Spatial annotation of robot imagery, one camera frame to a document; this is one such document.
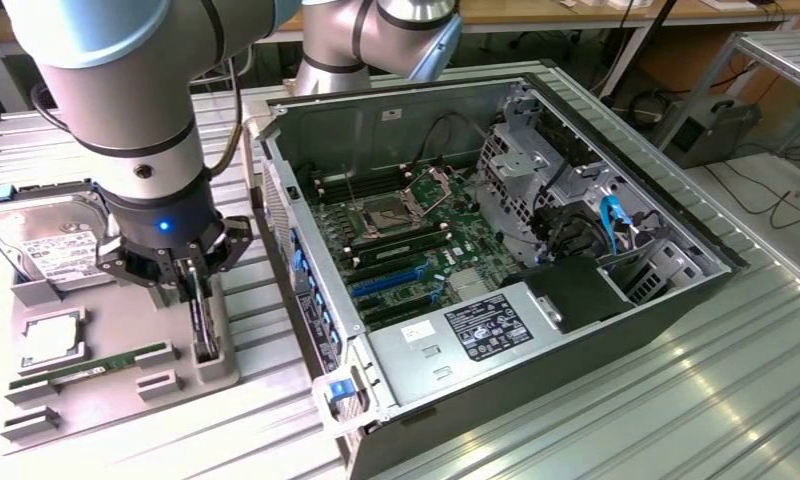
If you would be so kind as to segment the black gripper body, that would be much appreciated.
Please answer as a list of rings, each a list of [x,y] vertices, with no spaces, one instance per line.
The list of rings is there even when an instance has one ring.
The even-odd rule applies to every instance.
[[[129,199],[105,192],[104,199],[118,233],[98,245],[129,247],[160,263],[165,285],[179,284],[185,276],[188,243],[221,217],[213,204],[209,170],[201,169],[188,185],[163,198]]]

